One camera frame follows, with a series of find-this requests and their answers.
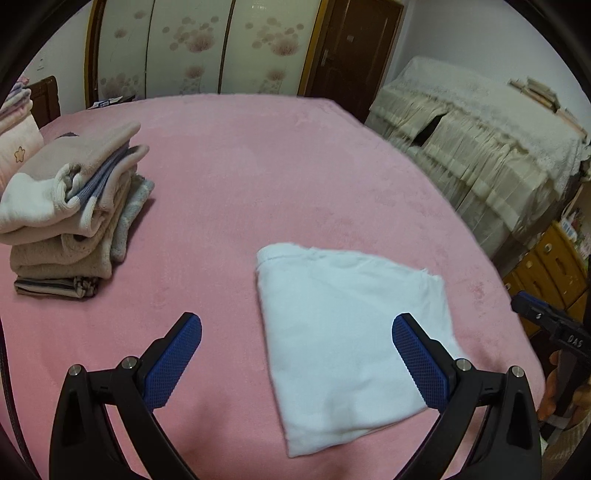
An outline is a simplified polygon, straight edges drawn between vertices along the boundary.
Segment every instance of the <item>pink bedspread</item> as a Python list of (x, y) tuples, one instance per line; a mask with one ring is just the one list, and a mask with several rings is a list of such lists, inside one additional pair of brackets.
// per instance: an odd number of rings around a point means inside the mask
[[(539, 402), (540, 365), (492, 264), (411, 161), (334, 103), (162, 98), (64, 116), (43, 134), (49, 141), (68, 131), (100, 133), (136, 119), (142, 129), (134, 142), (151, 147), (139, 172), (156, 188), (125, 263), (95, 299), (16, 295), (9, 248), (0, 246), (1, 315), (16, 402), (45, 478), (68, 367), (112, 368), (140, 355), (185, 311), (201, 317), (203, 342), (156, 415), (199, 478), (389, 480), (400, 471), (436, 412), (287, 458), (255, 288), (255, 254), (274, 242), (355, 249), (442, 275), (462, 348), (478, 368), (524, 367)], [(129, 441), (120, 439), (129, 452)], [(132, 464), (143, 472), (137, 459)]]

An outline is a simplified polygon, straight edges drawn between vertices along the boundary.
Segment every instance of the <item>wooden cabinet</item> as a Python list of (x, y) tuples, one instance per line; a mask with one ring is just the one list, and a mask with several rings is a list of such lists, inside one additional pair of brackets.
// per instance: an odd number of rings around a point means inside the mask
[[(576, 251), (560, 225), (553, 223), (503, 282), (509, 295), (525, 290), (581, 322), (587, 303), (586, 278)], [(525, 319), (521, 323), (529, 337), (540, 329)]]

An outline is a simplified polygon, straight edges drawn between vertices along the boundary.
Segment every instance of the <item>wooden headboard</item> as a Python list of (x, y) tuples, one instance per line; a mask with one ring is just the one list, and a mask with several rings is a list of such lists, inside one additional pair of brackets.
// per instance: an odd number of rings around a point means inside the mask
[(59, 97), (57, 96), (57, 80), (54, 76), (32, 83), (27, 88), (31, 89), (31, 100), (33, 100), (31, 113), (39, 128), (46, 126), (61, 115)]

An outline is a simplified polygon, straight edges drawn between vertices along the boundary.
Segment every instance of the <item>silver bolt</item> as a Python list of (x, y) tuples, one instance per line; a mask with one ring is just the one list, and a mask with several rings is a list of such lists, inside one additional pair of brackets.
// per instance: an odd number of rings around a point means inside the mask
[(521, 367), (518, 366), (514, 366), (511, 368), (511, 372), (513, 373), (513, 375), (515, 375), (517, 378), (521, 378), (525, 375), (525, 372), (523, 371), (523, 369)]
[(465, 358), (460, 358), (457, 360), (456, 365), (460, 370), (462, 370), (462, 372), (467, 372), (468, 370), (472, 369), (472, 364)]
[(75, 377), (76, 375), (78, 375), (80, 372), (82, 372), (82, 365), (72, 365), (69, 369), (68, 369), (68, 375), (70, 375), (71, 377)]
[(126, 370), (131, 370), (138, 364), (138, 359), (134, 356), (128, 356), (123, 359), (121, 366)]

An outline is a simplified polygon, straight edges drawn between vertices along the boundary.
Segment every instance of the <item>sliding wardrobe door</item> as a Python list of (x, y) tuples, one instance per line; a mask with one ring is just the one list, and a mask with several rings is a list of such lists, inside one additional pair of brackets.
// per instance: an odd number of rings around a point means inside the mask
[(156, 0), (148, 42), (149, 98), (217, 93), (232, 0)]
[(145, 98), (145, 62), (154, 0), (108, 0), (100, 28), (99, 99)]
[(222, 93), (296, 95), (320, 0), (236, 0)]

